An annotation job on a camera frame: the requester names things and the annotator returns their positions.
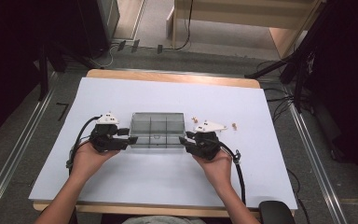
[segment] gray carpet floor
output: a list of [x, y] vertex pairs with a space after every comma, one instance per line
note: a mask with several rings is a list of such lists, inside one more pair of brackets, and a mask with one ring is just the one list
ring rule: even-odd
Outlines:
[[[126, 68], [214, 73], [222, 77], [242, 77], [244, 74], [252, 74], [256, 71], [257, 66], [264, 62], [257, 59], [185, 51], [164, 51], [162, 54], [157, 54], [155, 49], [138, 49], [137, 52], [131, 53], [130, 48], [125, 48], [120, 52], [112, 52], [114, 60], [107, 69]], [[109, 55], [104, 55], [99, 59], [99, 62], [109, 63]], [[32, 223], [39, 214], [33, 209], [28, 196], [64, 123], [64, 119], [58, 121], [62, 107], [56, 104], [70, 105], [75, 99], [80, 79], [88, 72], [77, 62], [68, 60], [68, 63], [66, 72], [59, 74], [59, 81], [47, 110], [0, 201], [0, 223]], [[258, 69], [267, 65], [267, 63], [264, 63]], [[274, 71], [267, 77], [260, 78], [262, 88], [281, 89], [282, 85], [277, 81], [278, 76], [279, 71]], [[36, 87], [0, 129], [0, 170], [37, 104], [38, 91], [39, 88]], [[266, 96], [268, 99], [280, 98], [283, 97], [283, 93], [266, 91]], [[279, 103], [268, 103], [271, 115]], [[338, 198], [358, 199], [358, 167], [352, 163], [333, 161], [316, 118], [307, 111], [304, 111], [303, 116]], [[310, 223], [333, 223], [289, 111], [283, 112], [276, 121], [275, 130], [286, 166], [296, 174], [300, 181], [299, 198], [305, 204], [310, 216]], [[298, 188], [297, 182], [293, 176], [289, 176], [293, 188], [296, 190]], [[349, 223], [358, 223], [358, 203], [343, 203], [342, 206]], [[101, 215], [99, 214], [79, 214], [79, 223], [99, 223], [100, 219]], [[300, 206], [296, 211], [295, 220], [297, 224], [307, 223], [304, 211]]]

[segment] white plastic part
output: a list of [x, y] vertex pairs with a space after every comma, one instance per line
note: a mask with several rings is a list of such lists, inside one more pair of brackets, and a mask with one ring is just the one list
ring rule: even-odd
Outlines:
[[96, 121], [97, 124], [119, 124], [118, 119], [111, 113], [106, 113]]
[[205, 122], [201, 123], [201, 125], [194, 128], [194, 132], [197, 133], [210, 133], [215, 131], [226, 130], [227, 126], [211, 122], [209, 120], [205, 120]]

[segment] white paper sheet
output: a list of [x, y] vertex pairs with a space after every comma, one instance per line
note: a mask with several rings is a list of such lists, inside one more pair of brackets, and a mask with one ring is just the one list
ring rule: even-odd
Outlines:
[[[227, 125], [228, 130], [217, 135], [232, 150], [241, 152], [247, 205], [258, 207], [265, 200], [277, 200], [297, 209], [262, 90], [88, 77], [81, 80], [60, 135], [35, 181], [31, 200], [55, 197], [68, 177], [65, 163], [80, 129], [88, 119], [108, 111], [120, 120], [119, 128], [130, 127], [134, 112], [184, 113], [187, 131], [195, 126], [192, 117]], [[233, 122], [237, 131], [231, 128]], [[92, 122], [83, 135], [89, 135], [93, 127]], [[234, 189], [241, 195], [234, 165], [231, 175]], [[103, 165], [78, 200], [223, 206], [184, 148], [128, 147]]]

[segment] metal track on floor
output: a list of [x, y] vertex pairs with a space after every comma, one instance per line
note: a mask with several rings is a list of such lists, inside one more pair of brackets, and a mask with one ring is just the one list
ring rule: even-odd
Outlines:
[[[289, 95], [292, 95], [290, 88], [282, 86], [283, 90]], [[290, 105], [290, 111], [292, 112], [293, 119], [298, 128], [298, 132], [303, 141], [304, 147], [307, 151], [310, 159], [312, 170], [315, 173], [319, 186], [321, 187], [322, 194], [324, 195], [325, 202], [330, 211], [331, 217], [335, 224], [347, 224], [348, 221], [345, 218], [344, 211], [340, 205], [339, 199], [334, 191], [332, 184], [327, 176], [327, 173], [319, 158], [315, 145], [312, 142], [310, 133], [308, 132], [307, 125], [301, 114], [298, 114], [293, 104]]]
[[31, 115], [30, 119], [28, 120], [25, 128], [23, 129], [16, 145], [13, 147], [10, 155], [7, 158], [7, 161], [2, 168], [0, 172], [0, 200], [7, 188], [7, 185], [13, 176], [14, 172], [16, 171], [16, 168], [18, 164], [20, 163], [20, 160], [22, 158], [22, 155], [24, 154], [25, 149], [28, 146], [28, 143], [30, 142], [34, 130], [36, 129], [39, 121], [42, 119], [43, 114], [45, 113], [46, 108], [48, 107], [48, 103], [51, 99], [51, 96], [55, 90], [55, 86], [58, 82], [58, 75], [57, 73], [53, 73], [49, 80], [49, 86], [50, 90], [48, 91], [48, 94], [45, 96], [45, 99], [41, 102], [39, 102], [36, 105], [36, 108], [34, 109], [33, 114]]

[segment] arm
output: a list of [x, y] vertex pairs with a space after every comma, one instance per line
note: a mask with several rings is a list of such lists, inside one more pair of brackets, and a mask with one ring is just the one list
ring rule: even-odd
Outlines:
[[118, 151], [98, 153], [91, 143], [81, 146], [76, 153], [72, 173], [52, 203], [35, 223], [67, 224], [75, 208], [77, 197], [86, 182], [101, 168], [105, 161], [116, 154], [118, 154]]
[[215, 158], [206, 161], [197, 156], [193, 158], [199, 163], [205, 172], [209, 182], [216, 190], [217, 195], [225, 205], [231, 221], [238, 223], [259, 223], [251, 214], [249, 209], [243, 204], [240, 197], [231, 185], [231, 163], [232, 158], [224, 151], [220, 150]]

